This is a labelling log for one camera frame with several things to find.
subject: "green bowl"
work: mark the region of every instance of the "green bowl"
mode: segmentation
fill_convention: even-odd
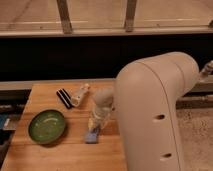
[[[28,133],[36,143],[49,144],[63,134],[65,127],[66,122],[63,114],[51,109],[40,112],[32,119]]]

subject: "small figurine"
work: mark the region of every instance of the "small figurine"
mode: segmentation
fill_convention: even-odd
[[[86,83],[73,93],[70,101],[74,107],[78,107],[81,104],[85,94],[89,91],[89,88],[90,85]]]
[[[93,95],[95,106],[92,109],[91,117],[88,122],[88,133],[85,142],[88,144],[97,143],[97,136],[100,129],[103,129],[109,120],[113,110],[113,88],[98,90]]]

